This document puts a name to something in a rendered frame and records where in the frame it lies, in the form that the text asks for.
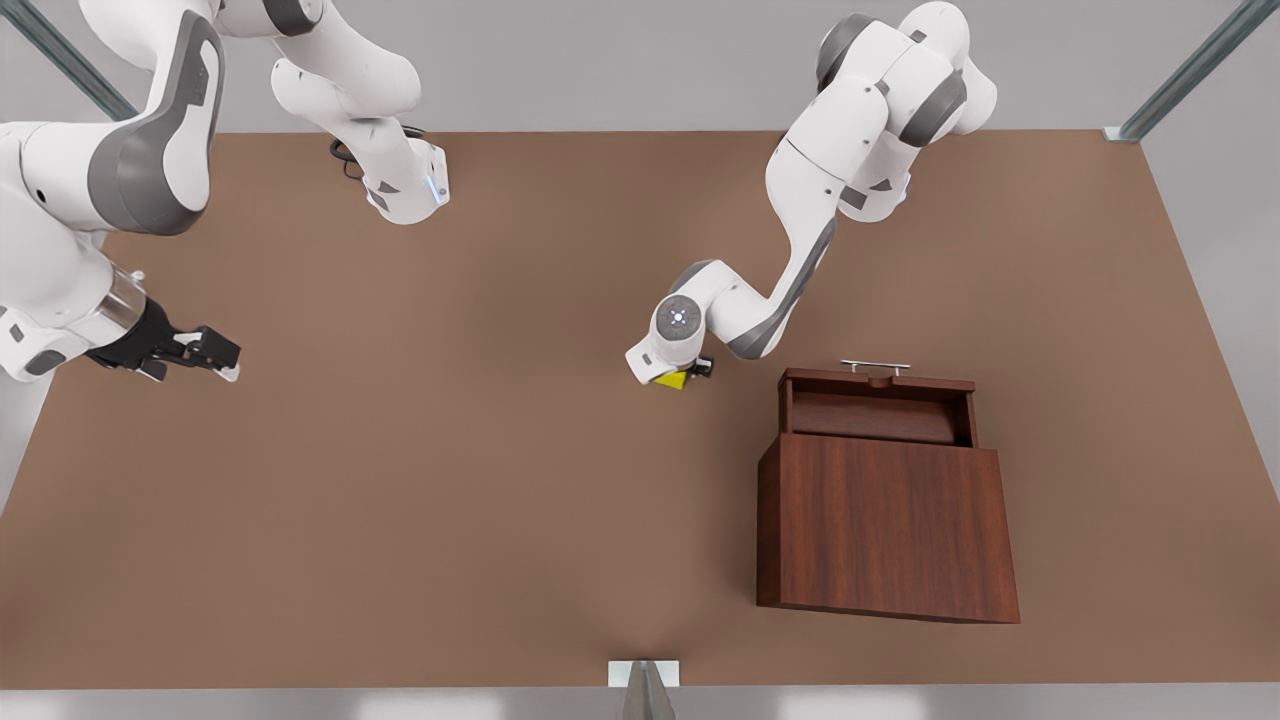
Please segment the silver frame post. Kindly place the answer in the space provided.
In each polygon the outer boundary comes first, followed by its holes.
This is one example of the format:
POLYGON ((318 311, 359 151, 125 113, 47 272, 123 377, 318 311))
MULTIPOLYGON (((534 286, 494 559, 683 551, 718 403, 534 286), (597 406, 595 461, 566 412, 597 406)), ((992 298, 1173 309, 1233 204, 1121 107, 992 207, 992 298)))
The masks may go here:
POLYGON ((680 687, 677 660, 611 660, 608 687, 625 688, 621 720, 676 720, 668 689, 680 687))
POLYGON ((1277 10, 1280 0, 1242 0, 1128 119, 1120 126, 1102 128, 1105 140, 1139 143, 1277 10))
POLYGON ((44 54, 108 118, 124 120, 138 114, 138 110, 125 96, 31 0, 0 0, 0 15, 44 54))

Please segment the wooden drawer with silver handle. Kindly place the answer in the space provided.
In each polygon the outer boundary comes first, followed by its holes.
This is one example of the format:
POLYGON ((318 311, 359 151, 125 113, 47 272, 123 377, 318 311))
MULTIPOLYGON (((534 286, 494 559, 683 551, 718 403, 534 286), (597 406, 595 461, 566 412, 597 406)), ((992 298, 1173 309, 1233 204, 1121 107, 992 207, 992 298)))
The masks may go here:
POLYGON ((978 448, 969 380, 790 368, 780 378, 780 430, 978 448))

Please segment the dark wooden cabinet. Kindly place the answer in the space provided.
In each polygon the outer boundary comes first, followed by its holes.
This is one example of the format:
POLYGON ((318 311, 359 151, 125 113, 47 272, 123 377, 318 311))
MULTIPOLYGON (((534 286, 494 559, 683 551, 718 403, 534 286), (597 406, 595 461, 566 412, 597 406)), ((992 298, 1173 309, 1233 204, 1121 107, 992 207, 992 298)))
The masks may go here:
POLYGON ((777 436, 758 465, 756 602, 1018 624, 998 454, 777 436))

